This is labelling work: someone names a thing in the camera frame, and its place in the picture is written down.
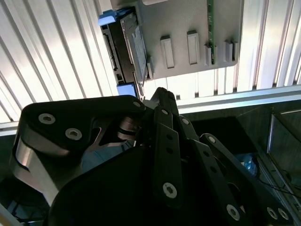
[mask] metal plate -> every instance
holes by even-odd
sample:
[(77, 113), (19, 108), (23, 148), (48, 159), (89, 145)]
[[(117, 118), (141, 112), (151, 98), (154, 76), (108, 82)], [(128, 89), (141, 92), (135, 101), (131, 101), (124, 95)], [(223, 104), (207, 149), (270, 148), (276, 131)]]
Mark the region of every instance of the metal plate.
[[(194, 73), (214, 68), (233, 66), (226, 62), (225, 41), (238, 42), (240, 50), (242, 30), (242, 0), (218, 1), (214, 5), (214, 36), (217, 46), (216, 63), (206, 65), (205, 45), (208, 43), (207, 1), (170, 0), (146, 6), (139, 4), (146, 51), (152, 57), (154, 79)], [(190, 65), (187, 32), (196, 31), (199, 37), (200, 60)], [(168, 35), (171, 40), (174, 67), (167, 68), (162, 56), (160, 39)]]

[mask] black cable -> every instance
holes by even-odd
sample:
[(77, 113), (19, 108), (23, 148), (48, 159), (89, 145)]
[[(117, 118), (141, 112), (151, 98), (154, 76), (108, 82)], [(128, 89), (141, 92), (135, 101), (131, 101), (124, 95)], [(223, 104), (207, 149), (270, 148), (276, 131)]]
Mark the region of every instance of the black cable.
[(263, 184), (265, 184), (265, 185), (269, 185), (269, 186), (272, 186), (272, 187), (275, 187), (275, 188), (278, 188), (278, 189), (284, 189), (284, 190), (286, 190), (287, 192), (289, 192), (286, 188), (284, 188), (284, 187), (280, 187), (280, 186), (277, 186), (277, 185), (270, 185), (270, 184), (268, 184), (268, 183), (265, 183), (265, 182), (263, 182), (262, 180), (260, 180), (260, 179), (258, 179), (260, 182), (262, 182)]
[(267, 186), (269, 186), (269, 187), (275, 189), (276, 191), (280, 191), (280, 192), (285, 193), (285, 194), (290, 194), (290, 195), (292, 195), (292, 196), (295, 196), (295, 197), (298, 198), (298, 199), (301, 199), (301, 197), (299, 197), (299, 196), (297, 196), (297, 195), (295, 195), (295, 194), (293, 194), (293, 193), (291, 193), (291, 192), (289, 192), (289, 191), (282, 191), (282, 190), (280, 190), (280, 189), (277, 189), (277, 188), (273, 187), (273, 185), (270, 185), (270, 184), (268, 184), (268, 183), (265, 183), (265, 182), (263, 182), (263, 181), (261, 181), (261, 180), (259, 180), (259, 181), (262, 182), (263, 184), (265, 184), (265, 185), (267, 185)]

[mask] silver metal part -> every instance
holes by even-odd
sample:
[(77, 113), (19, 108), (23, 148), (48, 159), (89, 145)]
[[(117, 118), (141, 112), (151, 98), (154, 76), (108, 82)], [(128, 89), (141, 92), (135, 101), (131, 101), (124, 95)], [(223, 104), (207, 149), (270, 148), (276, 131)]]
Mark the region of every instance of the silver metal part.
[[(229, 38), (238, 41), (239, 52), (243, 5), (244, 1), (241, 0), (220, 1), (214, 5), (214, 40), (217, 46), (215, 58), (218, 60), (214, 65), (206, 65), (205, 54), (202, 53), (200, 61), (191, 65), (187, 31), (191, 28), (196, 30), (199, 38), (195, 46), (200, 46), (201, 51), (205, 49), (203, 47), (208, 42), (207, 1), (170, 0), (151, 7), (139, 2), (145, 47), (153, 59), (154, 79), (234, 66), (238, 57), (235, 61), (224, 60), (224, 42)], [(166, 54), (162, 54), (160, 40), (164, 35), (170, 37), (167, 42), (170, 61), (167, 62)]]
[(182, 122), (184, 122), (186, 125), (189, 124), (189, 121), (187, 119), (182, 119)]
[(270, 123), (269, 123), (269, 139), (268, 139), (267, 153), (270, 153), (271, 148), (272, 148), (272, 138), (273, 138), (274, 124), (275, 124), (275, 116), (272, 114), (271, 119), (270, 119)]
[(164, 109), (162, 109), (162, 112), (163, 112), (164, 114), (168, 114), (168, 112), (167, 112), (167, 111), (165, 111)]
[(21, 140), (18, 142), (18, 149), (16, 157), (11, 156), (9, 160), (9, 167), (16, 178), (26, 183), (28, 186), (34, 188), (35, 190), (42, 192), (41, 186), (39, 183), (32, 177), (30, 172), (19, 164), (22, 162), (25, 163), (27, 160), (23, 160), (22, 156), (29, 156), (31, 149), (28, 149)]
[(270, 214), (270, 216), (271, 216), (272, 218), (274, 218), (275, 220), (278, 219), (277, 214), (275, 213), (275, 211), (274, 211), (271, 207), (267, 207), (267, 211), (268, 211), (268, 213)]
[[(269, 169), (267, 168), (269, 160), (268, 160), (266, 154), (261, 149), (259, 149), (258, 153), (260, 154), (260, 157), (258, 158), (258, 163), (259, 163), (259, 167), (260, 167), (260, 170), (261, 170), (263, 176), (265, 176), (267, 181), (272, 186), (279, 186), (279, 184), (275, 181), (275, 179), (271, 175)], [(275, 196), (283, 203), (284, 207), (291, 213), (293, 220), (295, 222), (295, 225), (301, 225), (301, 214), (297, 210), (296, 206), (290, 201), (290, 197), (288, 197), (288, 195), (286, 195), (278, 190), (275, 190), (275, 189), (273, 189), (273, 192), (274, 192)]]
[(137, 107), (141, 107), (141, 104), (139, 104), (138, 102), (134, 101), (133, 104)]
[(5, 208), (0, 204), (0, 215), (1, 215), (1, 220), (0, 220), (0, 225), (3, 226), (8, 226), (8, 225), (13, 225), (13, 226), (21, 226), (22, 224)]
[(55, 117), (51, 114), (43, 113), (39, 115), (39, 121), (44, 124), (50, 125), (55, 123)]
[(280, 213), (280, 215), (281, 215), (284, 219), (286, 219), (286, 220), (289, 219), (287, 213), (285, 213), (285, 212), (283, 211), (283, 209), (278, 208), (278, 212)]
[(177, 189), (171, 183), (166, 182), (163, 184), (163, 192), (168, 198), (174, 199), (177, 197)]
[(138, 123), (131, 119), (130, 117), (125, 117), (119, 126), (121, 129), (125, 130), (125, 131), (130, 131), (130, 132), (137, 132), (137, 130), (139, 129)]
[(153, 102), (151, 100), (143, 100), (143, 104), (146, 106), (146, 107), (149, 107), (151, 109), (155, 109), (158, 104), (156, 102)]
[(226, 208), (227, 208), (227, 212), (229, 213), (229, 215), (236, 221), (239, 221), (240, 214), (239, 214), (238, 210), (230, 204), (228, 204)]
[(71, 140), (80, 140), (82, 137), (81, 131), (76, 128), (67, 129), (65, 135)]
[(28, 169), (27, 171), (14, 167), (13, 172), (16, 177), (42, 192), (49, 205), (52, 204), (57, 193), (66, 183), (81, 174), (81, 167), (79, 165), (71, 168), (54, 166), (49, 160), (50, 156), (44, 156), (35, 152), (20, 139), (16, 158), (20, 164)]
[(301, 85), (177, 100), (179, 114), (300, 100)]
[(215, 139), (213, 137), (208, 137), (208, 139), (212, 142), (215, 143)]

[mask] bolt head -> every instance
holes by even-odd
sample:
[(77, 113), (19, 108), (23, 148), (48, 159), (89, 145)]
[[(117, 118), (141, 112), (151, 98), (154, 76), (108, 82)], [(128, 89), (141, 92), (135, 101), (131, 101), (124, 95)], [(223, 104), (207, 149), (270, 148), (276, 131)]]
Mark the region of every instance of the bolt head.
[(208, 139), (212, 142), (215, 143), (215, 139), (213, 137), (208, 137)]
[(174, 199), (177, 197), (177, 189), (171, 183), (166, 182), (163, 184), (163, 192), (168, 198)]
[(137, 107), (141, 107), (141, 104), (139, 104), (138, 102), (134, 101), (133, 104)]
[(162, 112), (163, 112), (164, 114), (168, 114), (168, 112), (167, 112), (167, 111), (165, 111), (164, 109), (162, 109)]
[(188, 125), (189, 124), (189, 121), (187, 120), (187, 119), (182, 119), (182, 122), (184, 122), (186, 125)]
[(80, 140), (82, 137), (81, 131), (76, 128), (69, 128), (65, 131), (66, 137), (71, 140)]
[(51, 125), (55, 123), (55, 117), (48, 113), (40, 114), (38, 117), (39, 121), (46, 125)]
[(236, 221), (239, 221), (240, 214), (239, 214), (238, 210), (234, 206), (232, 206), (231, 204), (228, 204), (227, 207), (226, 207), (226, 209), (227, 209), (228, 214), (233, 219), (235, 219)]

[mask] cable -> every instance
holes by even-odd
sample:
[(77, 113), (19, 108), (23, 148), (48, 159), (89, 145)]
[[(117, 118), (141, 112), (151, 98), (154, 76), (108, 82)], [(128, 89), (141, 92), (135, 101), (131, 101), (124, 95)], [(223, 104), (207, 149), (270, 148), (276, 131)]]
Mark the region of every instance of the cable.
[(291, 193), (291, 192), (289, 192), (289, 191), (282, 191), (282, 190), (280, 190), (280, 189), (277, 189), (277, 188), (273, 187), (273, 185), (270, 185), (270, 184), (268, 184), (268, 183), (265, 183), (265, 182), (263, 182), (263, 181), (261, 181), (261, 180), (259, 180), (259, 181), (262, 182), (263, 184), (265, 184), (265, 185), (267, 185), (267, 186), (269, 186), (269, 187), (275, 189), (276, 191), (280, 191), (280, 192), (285, 193), (285, 194), (290, 194), (290, 195), (292, 195), (292, 196), (295, 196), (295, 197), (298, 198), (298, 199), (301, 199), (300, 196), (297, 196), (297, 195), (295, 195), (295, 194), (293, 194), (293, 193)]

